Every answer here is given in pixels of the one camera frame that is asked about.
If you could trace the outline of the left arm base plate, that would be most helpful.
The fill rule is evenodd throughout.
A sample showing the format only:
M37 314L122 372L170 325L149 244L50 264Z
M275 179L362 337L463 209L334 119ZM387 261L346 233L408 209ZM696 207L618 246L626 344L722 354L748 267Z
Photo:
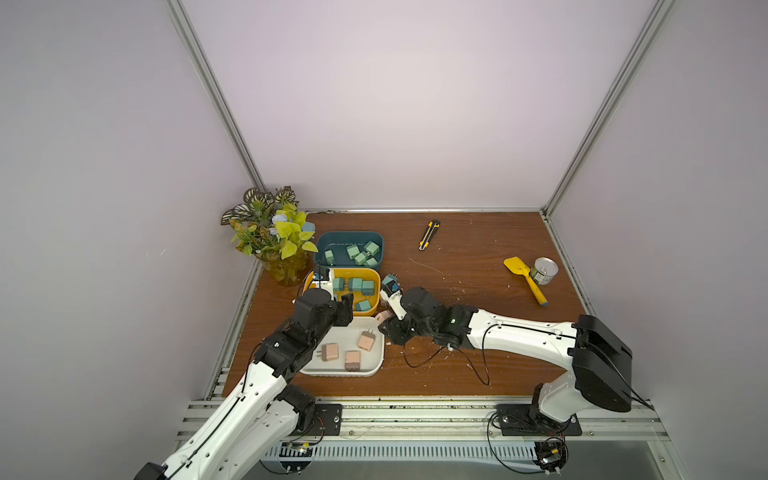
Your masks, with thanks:
M291 436L339 436L343 406L339 403L315 404L298 414L298 422Z

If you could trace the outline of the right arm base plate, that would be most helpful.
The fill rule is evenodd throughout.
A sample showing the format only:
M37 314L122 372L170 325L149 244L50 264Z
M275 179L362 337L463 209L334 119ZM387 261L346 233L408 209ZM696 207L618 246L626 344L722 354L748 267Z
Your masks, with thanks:
M578 418L557 422L541 414L530 415L528 405L499 404L491 425L501 430L503 436L581 436L583 434Z

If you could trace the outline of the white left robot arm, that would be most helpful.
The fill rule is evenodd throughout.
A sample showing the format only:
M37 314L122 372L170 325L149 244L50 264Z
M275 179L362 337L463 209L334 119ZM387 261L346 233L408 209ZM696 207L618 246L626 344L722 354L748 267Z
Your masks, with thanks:
M202 427L164 462L137 479L241 479L280 440L308 431L316 399L291 381L333 326L353 320L354 296L310 289L293 315L254 349L246 372Z

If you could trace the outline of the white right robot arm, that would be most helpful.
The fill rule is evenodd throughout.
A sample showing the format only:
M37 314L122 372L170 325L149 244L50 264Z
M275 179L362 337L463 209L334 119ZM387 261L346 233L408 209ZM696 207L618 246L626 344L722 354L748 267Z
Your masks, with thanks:
M627 413L639 400L631 348L595 316L555 323L505 317L474 306L446 306L421 287L384 287L381 295L393 316L379 330L394 344L428 337L450 350L502 351L563 369L535 389L533 421L562 424L590 407Z

